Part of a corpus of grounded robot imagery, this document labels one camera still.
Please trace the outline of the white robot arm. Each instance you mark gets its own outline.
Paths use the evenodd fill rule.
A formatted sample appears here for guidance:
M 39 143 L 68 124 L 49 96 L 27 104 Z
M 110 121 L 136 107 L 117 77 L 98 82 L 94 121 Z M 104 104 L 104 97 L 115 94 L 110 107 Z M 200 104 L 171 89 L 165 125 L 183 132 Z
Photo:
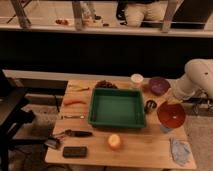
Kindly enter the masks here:
M 185 64 L 184 71 L 171 88 L 176 99 L 188 100 L 198 90 L 213 99 L 213 59 L 192 59 Z

